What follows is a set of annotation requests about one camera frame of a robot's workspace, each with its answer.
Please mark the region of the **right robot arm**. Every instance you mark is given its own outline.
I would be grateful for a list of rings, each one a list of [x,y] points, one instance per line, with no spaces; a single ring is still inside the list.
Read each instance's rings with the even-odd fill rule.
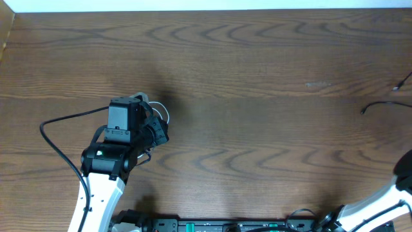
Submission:
[[[411,155],[404,155],[393,169],[390,183],[372,196],[342,205],[320,220],[316,231],[372,231],[404,214],[411,214]]]

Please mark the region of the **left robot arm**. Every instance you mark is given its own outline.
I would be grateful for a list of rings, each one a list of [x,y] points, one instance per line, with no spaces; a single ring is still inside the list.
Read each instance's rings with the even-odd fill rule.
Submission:
[[[148,96],[115,97],[108,123],[94,134],[82,152],[83,183],[70,222],[70,231],[107,231],[139,156],[168,140],[168,123],[155,115]]]

